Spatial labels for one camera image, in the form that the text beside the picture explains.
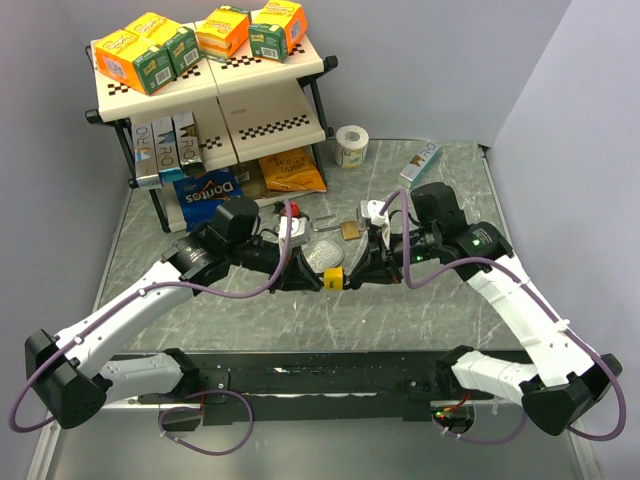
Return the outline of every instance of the orange chip bag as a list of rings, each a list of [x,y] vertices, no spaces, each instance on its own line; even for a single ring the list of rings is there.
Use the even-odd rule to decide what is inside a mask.
[[[316,190],[326,192],[313,157],[304,148],[276,153],[258,159],[269,190],[293,192]]]

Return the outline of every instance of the blue chip bag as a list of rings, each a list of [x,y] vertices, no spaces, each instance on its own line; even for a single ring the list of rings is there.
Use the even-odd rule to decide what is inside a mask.
[[[228,197],[242,195],[233,173],[221,168],[173,183],[187,222],[187,232],[213,217],[216,207]]]

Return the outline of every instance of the yellow and green box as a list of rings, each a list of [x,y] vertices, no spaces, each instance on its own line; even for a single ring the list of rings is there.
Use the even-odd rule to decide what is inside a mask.
[[[226,60],[249,37],[248,10],[223,5],[196,29],[200,48],[208,56]]]
[[[165,47],[176,75],[182,75],[200,60],[195,32],[162,15],[147,12],[124,29]]]
[[[118,30],[94,44],[98,70],[151,95],[175,78],[169,53],[146,38]]]
[[[267,3],[249,27],[254,57],[284,62],[294,45],[307,31],[302,5],[284,0]]]

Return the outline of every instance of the barcode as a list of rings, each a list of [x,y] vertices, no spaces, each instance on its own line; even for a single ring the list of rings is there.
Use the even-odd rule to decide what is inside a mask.
[[[184,56],[184,63],[186,63],[187,67],[188,67],[193,62],[195,62],[197,59],[198,59],[198,49],[194,48],[193,50],[191,50],[189,53],[187,53]]]
[[[236,175],[236,182],[243,183],[249,181],[249,172],[241,173],[240,175]]]
[[[127,76],[124,73],[124,69],[122,68],[122,65],[120,65],[120,62],[116,62],[115,60],[112,60],[106,57],[104,61],[107,63],[107,68],[111,72],[111,75],[115,75],[116,77],[127,78]]]
[[[278,56],[278,51],[274,50],[273,48],[261,47],[261,50],[262,50],[262,56],[263,57],[274,58],[276,60],[278,60],[278,58],[280,58]]]
[[[291,27],[291,41],[296,42],[298,40],[298,35],[300,35],[300,19],[296,20]]]
[[[160,70],[156,73],[156,83],[158,85],[166,82],[171,78],[171,67],[167,67],[164,70]]]

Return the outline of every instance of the shelf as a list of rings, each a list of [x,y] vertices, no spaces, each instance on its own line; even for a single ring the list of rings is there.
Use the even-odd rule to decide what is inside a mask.
[[[255,200],[260,208],[266,207],[268,205],[273,205],[279,200],[292,200],[294,198],[301,197],[303,195],[307,195],[309,193],[315,193],[314,191],[303,191],[303,192],[282,192],[282,195],[277,195],[269,198],[259,198]],[[180,202],[178,201],[178,196],[176,195],[176,190],[173,187],[173,184],[168,184],[162,187],[162,192],[160,195],[162,199],[162,204],[164,206],[165,214],[167,215],[167,221],[169,223],[169,229],[172,232],[180,232],[182,230],[187,229],[187,222],[184,219],[184,215],[182,214],[182,208],[180,207]]]
[[[254,57],[248,40],[225,63],[207,61],[220,95],[324,71],[324,62],[306,35],[295,45],[284,63]]]
[[[296,80],[222,95],[218,101],[240,162],[325,139]]]
[[[194,23],[185,27],[194,29]],[[177,107],[185,103],[215,97],[218,87],[209,67],[209,60],[200,60],[155,95],[145,95],[117,80],[94,70],[98,92],[98,111],[102,120],[110,122],[133,115],[149,113],[162,108]]]
[[[193,116],[196,119],[200,151],[207,171],[229,167],[238,163],[216,98],[208,98],[187,104],[181,103],[178,106],[154,110],[152,113],[136,114],[131,117],[131,122],[133,124],[149,123],[158,117],[189,110],[193,112]]]

